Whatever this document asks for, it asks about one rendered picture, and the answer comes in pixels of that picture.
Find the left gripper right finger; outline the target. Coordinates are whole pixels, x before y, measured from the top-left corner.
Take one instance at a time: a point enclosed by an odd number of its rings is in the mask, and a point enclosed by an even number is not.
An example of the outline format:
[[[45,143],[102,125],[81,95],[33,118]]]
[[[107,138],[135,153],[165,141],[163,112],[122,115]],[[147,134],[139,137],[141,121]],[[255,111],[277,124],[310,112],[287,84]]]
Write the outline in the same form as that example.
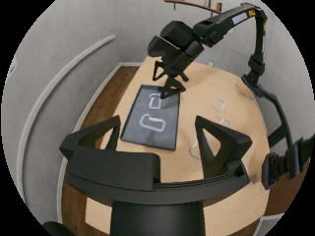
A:
[[[241,159],[253,144],[248,135],[200,115],[196,115],[195,130],[204,179],[214,177],[225,164]],[[220,142],[220,149],[216,156],[208,144],[204,130]]]

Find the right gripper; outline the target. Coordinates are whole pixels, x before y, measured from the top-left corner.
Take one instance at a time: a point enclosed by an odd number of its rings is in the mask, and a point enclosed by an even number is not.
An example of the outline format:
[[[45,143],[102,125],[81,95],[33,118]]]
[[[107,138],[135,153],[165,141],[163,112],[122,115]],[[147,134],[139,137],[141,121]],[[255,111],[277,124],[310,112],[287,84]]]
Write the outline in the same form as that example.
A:
[[[190,59],[191,60],[187,63],[187,65],[180,72],[175,70],[174,68],[170,67],[170,65],[166,62],[166,60],[163,57],[160,58],[160,60],[162,60],[161,62],[156,60],[155,68],[154,68],[154,74],[153,74],[153,81],[156,82],[157,80],[159,80],[164,75],[168,76],[168,78],[166,79],[165,84],[163,86],[163,89],[161,91],[161,94],[159,97],[160,99],[165,99],[165,98],[170,97],[174,94],[178,94],[178,93],[186,91],[185,86],[182,85],[181,82],[175,80],[174,78],[177,78],[178,76],[180,76],[180,77],[182,76],[183,77],[183,78],[181,77],[182,81],[184,81],[185,83],[187,83],[189,81],[188,77],[184,74],[184,71],[194,61],[192,58],[190,58]],[[163,72],[156,77],[158,67],[163,68]],[[165,94],[168,91],[168,89],[171,87],[174,87],[175,90],[169,92],[168,94]]]

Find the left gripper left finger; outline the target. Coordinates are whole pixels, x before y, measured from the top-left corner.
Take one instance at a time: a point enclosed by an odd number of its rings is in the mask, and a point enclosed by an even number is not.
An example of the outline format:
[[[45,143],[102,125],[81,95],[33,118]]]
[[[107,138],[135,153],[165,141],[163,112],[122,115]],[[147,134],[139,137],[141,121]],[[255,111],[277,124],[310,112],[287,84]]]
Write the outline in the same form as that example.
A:
[[[67,135],[63,142],[95,148],[95,142],[111,129],[112,132],[105,149],[116,150],[121,129],[121,120],[119,115],[115,115],[102,122]]]

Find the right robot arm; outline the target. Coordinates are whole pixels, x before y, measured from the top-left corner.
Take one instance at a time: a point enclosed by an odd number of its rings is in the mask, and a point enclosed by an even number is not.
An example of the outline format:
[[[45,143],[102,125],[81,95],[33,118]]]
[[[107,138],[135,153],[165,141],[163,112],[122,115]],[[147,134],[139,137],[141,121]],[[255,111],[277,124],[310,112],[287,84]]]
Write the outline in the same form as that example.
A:
[[[195,60],[205,50],[203,44],[212,48],[224,39],[223,36],[229,30],[252,17],[256,20],[256,46],[254,54],[251,54],[248,61],[248,66],[252,70],[248,75],[244,74],[244,77],[251,87],[259,89],[258,79],[264,74],[266,65],[263,62],[263,55],[268,18],[259,6],[247,2],[240,3],[237,8],[207,18],[196,24],[193,29],[181,21],[171,21],[162,29],[159,36],[174,46],[155,35],[149,43],[148,55],[152,58],[163,57],[170,67],[180,72],[191,60],[190,58]],[[190,58],[175,47],[181,48]]]

